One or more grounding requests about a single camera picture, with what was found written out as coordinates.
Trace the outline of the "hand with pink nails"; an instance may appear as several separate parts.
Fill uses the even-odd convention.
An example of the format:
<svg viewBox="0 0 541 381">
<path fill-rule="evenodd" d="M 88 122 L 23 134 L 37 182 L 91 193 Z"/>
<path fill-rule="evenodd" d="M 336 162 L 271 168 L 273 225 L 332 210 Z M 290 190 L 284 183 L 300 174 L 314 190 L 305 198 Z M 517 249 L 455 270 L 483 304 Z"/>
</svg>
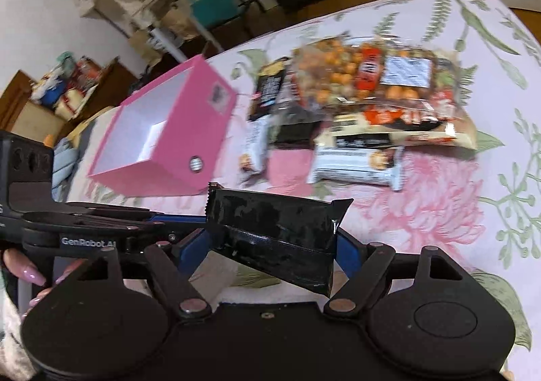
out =
<svg viewBox="0 0 541 381">
<path fill-rule="evenodd" d="M 30 285 L 37 285 L 38 287 L 45 287 L 46 279 L 38 271 L 37 267 L 21 252 L 16 249 L 10 248 L 2 253 L 2 260 L 5 269 L 16 279 L 21 279 Z M 79 266 L 86 262 L 84 258 L 77 258 L 72 260 L 71 263 L 66 266 L 62 274 L 55 280 L 54 285 L 57 286 L 64 279 L 76 270 Z"/>
</svg>

